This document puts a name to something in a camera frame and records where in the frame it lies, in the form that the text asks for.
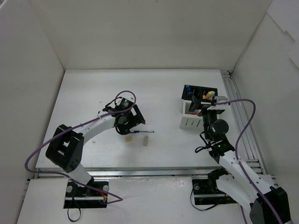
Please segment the blue ballpoint pen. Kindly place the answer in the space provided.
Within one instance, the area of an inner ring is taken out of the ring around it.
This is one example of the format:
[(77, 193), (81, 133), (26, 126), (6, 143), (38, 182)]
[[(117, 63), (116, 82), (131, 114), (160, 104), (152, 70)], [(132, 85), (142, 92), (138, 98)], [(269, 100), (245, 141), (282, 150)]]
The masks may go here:
[(154, 133), (155, 131), (132, 131), (131, 133)]

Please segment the clear bottle blue cap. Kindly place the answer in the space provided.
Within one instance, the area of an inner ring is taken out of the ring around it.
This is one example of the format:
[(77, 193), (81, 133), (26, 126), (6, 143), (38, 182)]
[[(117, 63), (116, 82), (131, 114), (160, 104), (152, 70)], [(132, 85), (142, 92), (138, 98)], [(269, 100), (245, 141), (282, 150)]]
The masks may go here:
[(190, 86), (186, 85), (185, 88), (186, 88), (186, 95), (189, 97), (192, 96), (192, 90), (191, 90)]

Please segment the white rectangular eraser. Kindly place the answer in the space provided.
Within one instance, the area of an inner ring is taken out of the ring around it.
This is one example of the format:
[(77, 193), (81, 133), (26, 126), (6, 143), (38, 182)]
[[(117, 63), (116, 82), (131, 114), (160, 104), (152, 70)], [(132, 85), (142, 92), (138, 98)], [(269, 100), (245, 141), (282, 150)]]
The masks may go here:
[(148, 145), (148, 142), (149, 142), (149, 136), (145, 136), (143, 138), (142, 145), (146, 147)]

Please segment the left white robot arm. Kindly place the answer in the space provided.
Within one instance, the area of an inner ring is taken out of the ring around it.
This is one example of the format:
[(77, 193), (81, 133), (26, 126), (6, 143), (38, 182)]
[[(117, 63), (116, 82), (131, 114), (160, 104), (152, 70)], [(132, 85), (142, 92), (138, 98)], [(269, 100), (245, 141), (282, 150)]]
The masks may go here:
[(78, 182), (76, 189), (83, 196), (90, 195), (95, 187), (94, 178), (81, 164), (84, 145), (106, 130), (114, 128), (118, 134), (127, 135), (132, 128), (146, 124), (138, 106), (126, 98), (121, 98), (114, 107), (106, 105), (96, 118), (53, 140), (45, 153), (50, 161)]

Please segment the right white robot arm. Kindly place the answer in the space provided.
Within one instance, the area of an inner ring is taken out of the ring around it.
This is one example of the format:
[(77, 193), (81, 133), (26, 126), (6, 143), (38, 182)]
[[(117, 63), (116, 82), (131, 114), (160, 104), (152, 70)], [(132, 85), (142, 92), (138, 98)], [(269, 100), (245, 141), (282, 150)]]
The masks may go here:
[(192, 96), (190, 110), (200, 110), (198, 116), (203, 119), (203, 131), (199, 136), (205, 143), (195, 152), (207, 150), (220, 166), (208, 174), (207, 188), (211, 192), (221, 191), (237, 202), (245, 223), (248, 222), (245, 213), (248, 213), (253, 224), (290, 224), (287, 192), (265, 181), (241, 158), (240, 139), (232, 145), (226, 137), (228, 123), (218, 115), (231, 103), (226, 97)]

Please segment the yellow highlighter marker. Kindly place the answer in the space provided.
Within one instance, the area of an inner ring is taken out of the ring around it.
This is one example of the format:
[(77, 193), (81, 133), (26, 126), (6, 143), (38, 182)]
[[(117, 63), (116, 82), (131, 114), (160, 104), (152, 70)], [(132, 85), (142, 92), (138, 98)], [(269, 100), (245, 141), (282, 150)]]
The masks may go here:
[(209, 92), (206, 94), (206, 99), (211, 99), (214, 95), (215, 95), (215, 92), (214, 92), (214, 91), (209, 91)]

